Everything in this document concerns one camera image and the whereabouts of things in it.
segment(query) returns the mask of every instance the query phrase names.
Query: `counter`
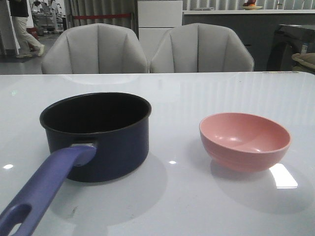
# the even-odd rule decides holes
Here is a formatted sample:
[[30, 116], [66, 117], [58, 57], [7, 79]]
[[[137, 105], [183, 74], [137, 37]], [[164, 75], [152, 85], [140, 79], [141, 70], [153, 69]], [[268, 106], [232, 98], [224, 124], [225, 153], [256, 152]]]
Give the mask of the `counter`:
[[183, 25], [205, 23], [233, 29], [254, 58], [254, 70], [265, 71], [277, 26], [315, 25], [314, 16], [315, 10], [183, 11]]
[[214, 10], [214, 11], [183, 11], [184, 15], [234, 15], [234, 14], [315, 14], [315, 10]]

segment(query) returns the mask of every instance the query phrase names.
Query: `handle hole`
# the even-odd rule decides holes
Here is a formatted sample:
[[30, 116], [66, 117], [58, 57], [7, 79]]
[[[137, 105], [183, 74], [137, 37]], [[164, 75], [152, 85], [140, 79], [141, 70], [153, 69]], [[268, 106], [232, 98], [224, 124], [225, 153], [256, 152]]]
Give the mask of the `handle hole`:
[[32, 207], [28, 204], [13, 206], [4, 220], [4, 225], [0, 226], [1, 236], [14, 236], [31, 210]]
[[13, 229], [10, 231], [9, 236], [13, 236], [20, 228], [20, 226], [22, 225], [22, 223], [16, 224]]

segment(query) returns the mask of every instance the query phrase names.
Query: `pink bowl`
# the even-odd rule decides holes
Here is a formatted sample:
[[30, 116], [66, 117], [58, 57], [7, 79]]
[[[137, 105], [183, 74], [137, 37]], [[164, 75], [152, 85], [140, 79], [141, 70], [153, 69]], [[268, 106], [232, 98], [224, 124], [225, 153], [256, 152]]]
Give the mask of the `pink bowl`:
[[282, 159], [291, 142], [281, 125], [244, 113], [208, 116], [199, 130], [207, 153], [219, 164], [241, 172], [269, 169]]

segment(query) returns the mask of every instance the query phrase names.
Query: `person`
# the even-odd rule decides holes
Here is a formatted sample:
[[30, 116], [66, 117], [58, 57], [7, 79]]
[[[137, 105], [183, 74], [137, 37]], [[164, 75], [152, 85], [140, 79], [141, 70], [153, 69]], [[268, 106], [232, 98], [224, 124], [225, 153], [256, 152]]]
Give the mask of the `person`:
[[60, 6], [60, 3], [57, 3], [57, 12], [62, 13], [62, 7]]
[[41, 6], [41, 2], [40, 1], [35, 1], [33, 3], [33, 9], [32, 11], [36, 11], [36, 12], [40, 12], [40, 10], [42, 9], [43, 7]]
[[12, 16], [12, 23], [15, 34], [20, 44], [20, 52], [17, 58], [31, 58], [30, 48], [28, 43], [38, 50], [38, 56], [42, 56], [45, 52], [45, 45], [41, 44], [26, 30], [26, 23], [28, 21], [28, 0], [8, 0], [10, 5], [10, 12]]

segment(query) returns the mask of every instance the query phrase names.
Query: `white table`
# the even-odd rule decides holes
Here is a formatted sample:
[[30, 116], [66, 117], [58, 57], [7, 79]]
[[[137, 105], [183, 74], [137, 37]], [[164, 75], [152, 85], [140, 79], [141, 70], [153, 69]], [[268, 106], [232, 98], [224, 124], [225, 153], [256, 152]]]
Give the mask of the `white table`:
[[[315, 77], [300, 72], [1, 75], [0, 211], [49, 155], [41, 111], [99, 91], [149, 100], [149, 155], [115, 181], [66, 180], [34, 236], [315, 235]], [[286, 175], [237, 173], [211, 160], [198, 125], [219, 112], [264, 116], [290, 131], [280, 162], [287, 183], [275, 182]]]

